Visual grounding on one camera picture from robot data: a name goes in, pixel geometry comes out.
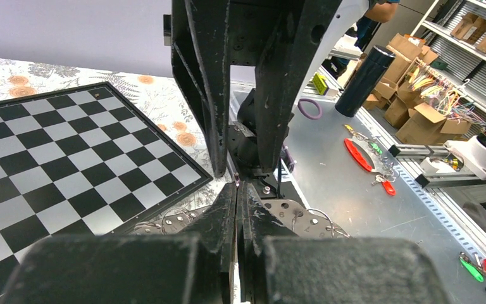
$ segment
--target gray tabletop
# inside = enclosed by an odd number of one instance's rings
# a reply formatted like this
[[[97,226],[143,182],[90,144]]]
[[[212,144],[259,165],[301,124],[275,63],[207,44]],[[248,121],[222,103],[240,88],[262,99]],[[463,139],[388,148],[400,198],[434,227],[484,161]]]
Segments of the gray tabletop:
[[[350,137],[344,124],[368,136],[364,125],[336,112],[332,103],[320,104],[320,120],[309,120],[296,111],[286,140],[297,160],[293,175],[309,205],[327,212],[353,237],[418,243],[433,260],[451,303],[486,303],[486,280],[477,282],[460,265],[463,247],[411,187],[398,179],[394,182],[397,195],[389,196],[381,185],[371,186],[375,174],[365,172],[351,158],[344,146],[344,139]]]

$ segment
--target black and white checkerboard pattern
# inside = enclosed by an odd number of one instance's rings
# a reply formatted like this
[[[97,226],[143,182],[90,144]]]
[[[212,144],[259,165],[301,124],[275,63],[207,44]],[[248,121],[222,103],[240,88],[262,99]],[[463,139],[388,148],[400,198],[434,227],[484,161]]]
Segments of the black and white checkerboard pattern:
[[[106,234],[207,182],[132,108],[103,85],[0,107],[0,294],[37,240]]]

